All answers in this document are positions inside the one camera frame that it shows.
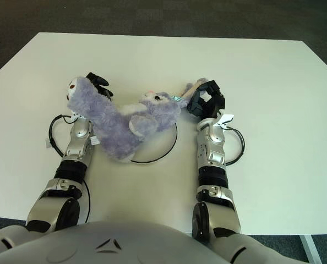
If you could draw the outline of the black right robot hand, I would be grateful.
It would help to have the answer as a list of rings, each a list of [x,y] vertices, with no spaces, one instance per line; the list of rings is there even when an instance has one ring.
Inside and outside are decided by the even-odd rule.
[[[187,105],[190,114],[203,120],[205,118],[217,118],[219,110],[225,109],[225,98],[215,80],[200,84],[193,91],[194,94]],[[207,92],[211,98],[205,101],[200,97],[201,92]]]

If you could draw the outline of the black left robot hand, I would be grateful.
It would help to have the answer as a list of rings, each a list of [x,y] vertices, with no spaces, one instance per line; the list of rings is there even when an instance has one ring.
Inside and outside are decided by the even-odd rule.
[[[94,85],[94,87],[97,89],[99,94],[111,100],[111,97],[113,97],[113,93],[106,88],[107,86],[109,86],[107,80],[92,72],[89,72],[86,78],[90,80],[90,82]]]

